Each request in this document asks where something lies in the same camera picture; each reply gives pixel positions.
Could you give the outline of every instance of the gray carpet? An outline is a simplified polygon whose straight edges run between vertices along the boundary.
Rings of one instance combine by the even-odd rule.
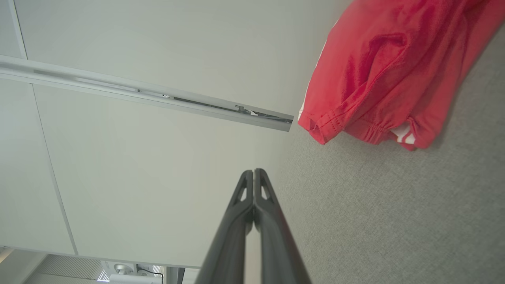
[[[294,125],[274,188],[313,283],[505,283],[505,28],[409,152]]]

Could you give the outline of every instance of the red fabric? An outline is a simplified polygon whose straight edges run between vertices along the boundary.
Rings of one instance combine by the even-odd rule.
[[[298,123],[321,144],[341,131],[379,144],[408,122],[415,143],[401,144],[429,147],[504,19],[505,0],[355,0],[328,35]]]

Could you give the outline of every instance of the folded red clothing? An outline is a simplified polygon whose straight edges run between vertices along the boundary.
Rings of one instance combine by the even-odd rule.
[[[452,97],[505,19],[505,0],[355,0],[331,29],[298,123],[427,148]]]

